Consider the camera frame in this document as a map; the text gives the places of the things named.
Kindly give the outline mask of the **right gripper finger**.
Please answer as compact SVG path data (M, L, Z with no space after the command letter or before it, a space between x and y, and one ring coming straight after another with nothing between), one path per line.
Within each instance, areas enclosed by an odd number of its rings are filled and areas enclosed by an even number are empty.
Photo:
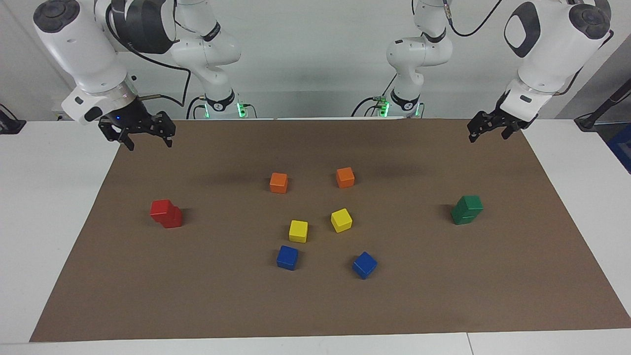
M108 118L101 118L99 120L99 128L109 142L120 143L129 151L135 150L135 144L129 137L131 131L128 128L118 128Z
M154 133L164 141L167 147L172 147L172 137L175 132L176 125L165 111L154 115Z

